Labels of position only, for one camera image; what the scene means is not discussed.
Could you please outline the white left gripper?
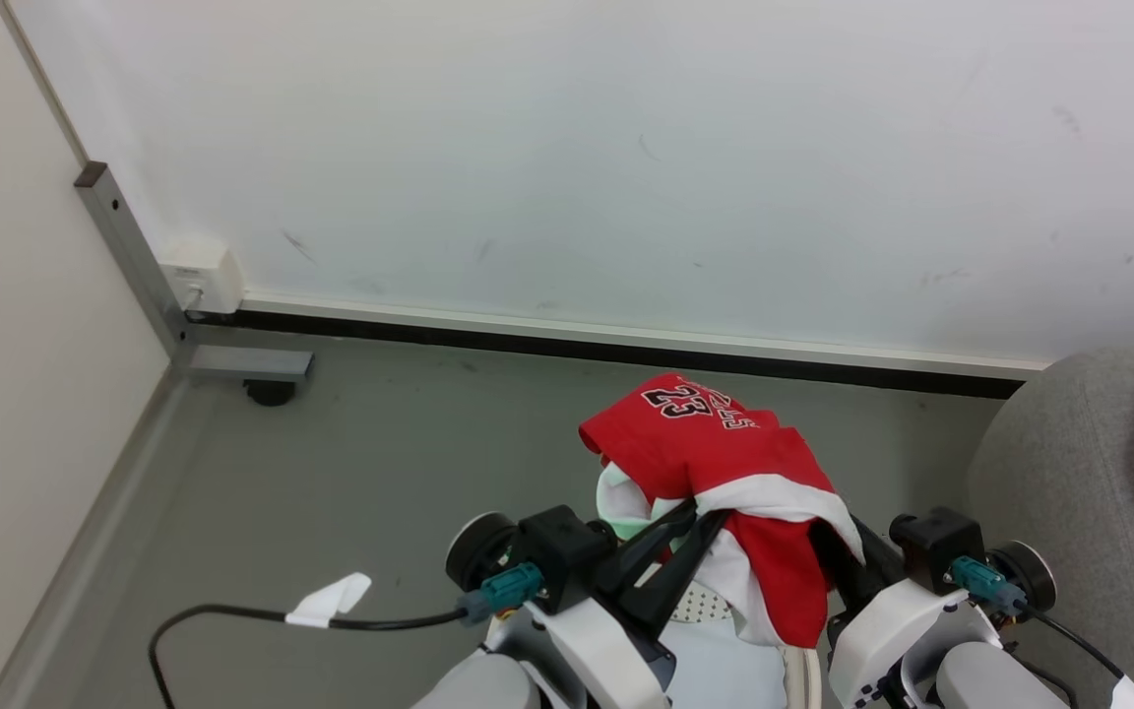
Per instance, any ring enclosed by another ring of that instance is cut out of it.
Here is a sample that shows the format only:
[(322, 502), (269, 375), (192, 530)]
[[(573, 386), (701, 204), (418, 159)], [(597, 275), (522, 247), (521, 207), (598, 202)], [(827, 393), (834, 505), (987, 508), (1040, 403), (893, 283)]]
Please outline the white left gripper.
[(550, 614), (486, 588), (484, 709), (672, 709), (662, 633), (729, 516), (683, 501), (616, 545), (613, 597), (635, 592), (633, 611), (586, 600)]

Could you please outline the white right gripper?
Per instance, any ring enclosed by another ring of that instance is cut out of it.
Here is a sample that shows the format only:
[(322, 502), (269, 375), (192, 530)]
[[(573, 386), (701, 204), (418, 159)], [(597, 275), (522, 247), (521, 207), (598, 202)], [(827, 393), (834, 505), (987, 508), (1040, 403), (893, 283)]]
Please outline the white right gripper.
[(827, 692), (843, 709), (940, 709), (926, 697), (945, 656), (973, 642), (1002, 650), (1002, 638), (964, 589), (939, 596), (902, 580), (908, 576), (902, 552), (858, 517), (850, 520), (863, 562), (827, 521), (809, 529), (818, 562), (845, 606), (838, 618), (850, 619), (833, 642)]

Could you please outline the red white jersey number 23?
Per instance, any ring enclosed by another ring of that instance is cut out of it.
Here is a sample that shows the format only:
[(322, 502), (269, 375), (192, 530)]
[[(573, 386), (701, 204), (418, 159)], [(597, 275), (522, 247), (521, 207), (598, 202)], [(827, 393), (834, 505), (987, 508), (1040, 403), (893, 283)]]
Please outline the red white jersey number 23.
[(657, 375), (579, 425), (601, 461), (598, 515), (629, 542), (684, 501), (727, 512), (696, 582), (729, 604), (753, 645), (814, 649), (832, 582), (811, 534), (828, 527), (855, 560), (847, 505), (799, 431), (678, 373)]

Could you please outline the grey fabric sofa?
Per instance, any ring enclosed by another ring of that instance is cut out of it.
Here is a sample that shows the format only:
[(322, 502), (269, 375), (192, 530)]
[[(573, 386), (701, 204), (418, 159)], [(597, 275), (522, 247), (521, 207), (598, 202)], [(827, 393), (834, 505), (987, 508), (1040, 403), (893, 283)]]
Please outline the grey fabric sofa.
[(1034, 548), (1051, 615), (1134, 681), (1134, 349), (1059, 360), (982, 437), (968, 507), (989, 545)]

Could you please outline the white laundry basket brown rim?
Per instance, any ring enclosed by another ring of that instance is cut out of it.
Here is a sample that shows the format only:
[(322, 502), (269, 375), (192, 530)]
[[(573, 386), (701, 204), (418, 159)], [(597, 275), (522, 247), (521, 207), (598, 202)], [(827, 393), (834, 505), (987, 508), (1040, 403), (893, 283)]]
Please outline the white laundry basket brown rim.
[(752, 645), (736, 638), (733, 621), (712, 619), (714, 608), (706, 597), (696, 622), (672, 622), (661, 635), (676, 657), (672, 709), (822, 709), (815, 650)]

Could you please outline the black baseboard strip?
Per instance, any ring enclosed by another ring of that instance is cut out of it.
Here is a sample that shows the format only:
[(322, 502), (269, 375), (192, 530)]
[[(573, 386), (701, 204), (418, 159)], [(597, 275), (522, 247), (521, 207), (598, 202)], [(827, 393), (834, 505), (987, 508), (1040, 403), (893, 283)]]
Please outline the black baseboard strip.
[(1025, 383), (1017, 378), (951, 375), (951, 373), (854, 366), (854, 364), (801, 362), (801, 360), (793, 358), (706, 354), (706, 352), (692, 352), (683, 347), (657, 349), (657, 347), (617, 345), (617, 343), (552, 340), (548, 337), (523, 335), (485, 335), (464, 331), (464, 329), (383, 324), (374, 323), (372, 320), (261, 313), (261, 311), (237, 311), (234, 314), (208, 314), (201, 313), (201, 311), (188, 311), (186, 319), (193, 326), (225, 329), (347, 338), (348, 340), (414, 343), (423, 346), (450, 347), (450, 349), (509, 352), (509, 354), (540, 355), (540, 357), (602, 360), (602, 362), (636, 364), (636, 366), (702, 369), (702, 371), (733, 373), (733, 375), (845, 383), (870, 387), (870, 389), (993, 400), (1012, 398), (1012, 395), (1016, 394)]

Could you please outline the white baseboard trim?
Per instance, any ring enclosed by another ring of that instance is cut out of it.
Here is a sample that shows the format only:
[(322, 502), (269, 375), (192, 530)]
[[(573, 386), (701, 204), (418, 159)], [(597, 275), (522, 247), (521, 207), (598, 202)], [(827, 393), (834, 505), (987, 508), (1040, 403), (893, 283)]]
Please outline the white baseboard trim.
[(933, 373), (933, 375), (981, 375), (991, 380), (1026, 381), (1048, 368), (1046, 360), (978, 357), (869, 349), (829, 345), (829, 343), (765, 340), (725, 335), (702, 335), (626, 326), (572, 322), (541, 316), (503, 316), (440, 309), (406, 309), (347, 299), (316, 299), (274, 292), (245, 292), (240, 309), (252, 313), (288, 316), (327, 316), (347, 322), (386, 326), (413, 326), (477, 335), (532, 337), (540, 340), (591, 343), (638, 347), (638, 349), (696, 352), (705, 355), (733, 355), (767, 360), (892, 369), (892, 371)]

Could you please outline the grey metal foot bar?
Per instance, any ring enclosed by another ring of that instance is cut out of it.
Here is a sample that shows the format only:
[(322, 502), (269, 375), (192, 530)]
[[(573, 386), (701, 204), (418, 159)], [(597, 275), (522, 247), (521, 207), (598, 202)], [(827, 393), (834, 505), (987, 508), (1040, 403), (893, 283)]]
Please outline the grey metal foot bar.
[(191, 375), (301, 383), (307, 380), (314, 358), (308, 351), (198, 345), (183, 363)]

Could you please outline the white wall socket box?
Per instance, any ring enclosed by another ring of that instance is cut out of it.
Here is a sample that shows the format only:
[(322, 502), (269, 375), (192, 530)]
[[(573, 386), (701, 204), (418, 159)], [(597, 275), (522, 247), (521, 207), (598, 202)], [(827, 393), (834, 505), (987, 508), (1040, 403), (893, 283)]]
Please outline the white wall socket box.
[(158, 263), (184, 311), (228, 315), (242, 305), (246, 292), (242, 269), (225, 243), (175, 242)]

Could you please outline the grey partition bottom rail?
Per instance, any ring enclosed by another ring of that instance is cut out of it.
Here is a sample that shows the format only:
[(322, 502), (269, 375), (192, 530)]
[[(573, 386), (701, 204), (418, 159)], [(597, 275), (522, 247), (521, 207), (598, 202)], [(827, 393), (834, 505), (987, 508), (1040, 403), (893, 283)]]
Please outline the grey partition bottom rail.
[(166, 370), (0, 674), (0, 709), (67, 709), (183, 476), (192, 381)]

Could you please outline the grey metal frame post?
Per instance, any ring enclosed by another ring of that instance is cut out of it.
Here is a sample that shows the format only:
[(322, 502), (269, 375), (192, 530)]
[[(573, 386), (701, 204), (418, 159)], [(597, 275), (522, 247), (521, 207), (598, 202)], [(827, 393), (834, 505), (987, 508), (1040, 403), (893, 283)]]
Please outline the grey metal frame post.
[(191, 322), (167, 282), (138, 220), (132, 214), (129, 201), (122, 196), (111, 167), (102, 161), (86, 161), (73, 187), (144, 310), (167, 357), (177, 358), (188, 341)]

